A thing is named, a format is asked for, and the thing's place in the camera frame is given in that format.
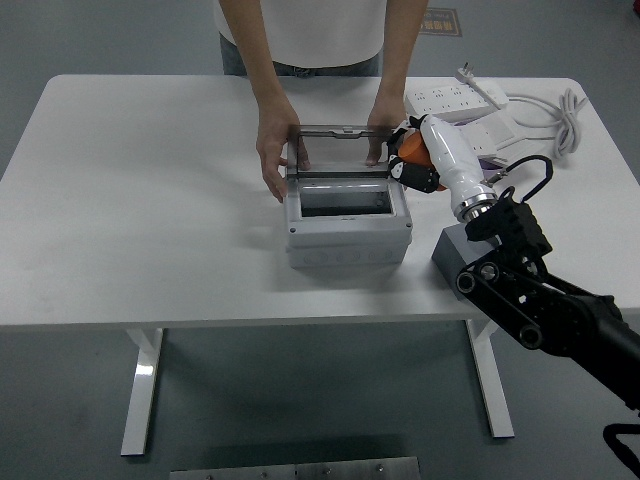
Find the person's left hand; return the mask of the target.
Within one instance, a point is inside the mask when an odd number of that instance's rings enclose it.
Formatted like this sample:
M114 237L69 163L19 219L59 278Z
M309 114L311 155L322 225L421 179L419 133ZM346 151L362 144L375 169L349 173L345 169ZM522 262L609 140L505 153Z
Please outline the person's left hand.
M367 126L376 135L369 138L366 165L377 165L382 156L382 144L393 130L406 118L404 94L402 92L379 92L376 95Z

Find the person's right hand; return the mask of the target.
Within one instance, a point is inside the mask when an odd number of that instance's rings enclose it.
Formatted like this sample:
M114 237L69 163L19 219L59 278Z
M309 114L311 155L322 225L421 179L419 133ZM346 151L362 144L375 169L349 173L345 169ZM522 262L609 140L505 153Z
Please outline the person's right hand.
M282 166L287 165L282 151L291 128L299 125L299 117L286 96L260 101L258 110L256 150L262 178L272 196L282 203L287 194L286 180L279 172Z

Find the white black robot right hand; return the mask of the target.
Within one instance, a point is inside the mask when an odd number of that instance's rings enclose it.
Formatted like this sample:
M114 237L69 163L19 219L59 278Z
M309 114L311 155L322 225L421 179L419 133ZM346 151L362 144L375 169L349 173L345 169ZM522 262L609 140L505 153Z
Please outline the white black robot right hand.
M460 222L486 212L496 201L484 184L479 160L462 133L431 114L408 117L387 141L388 174L421 193L447 190Z

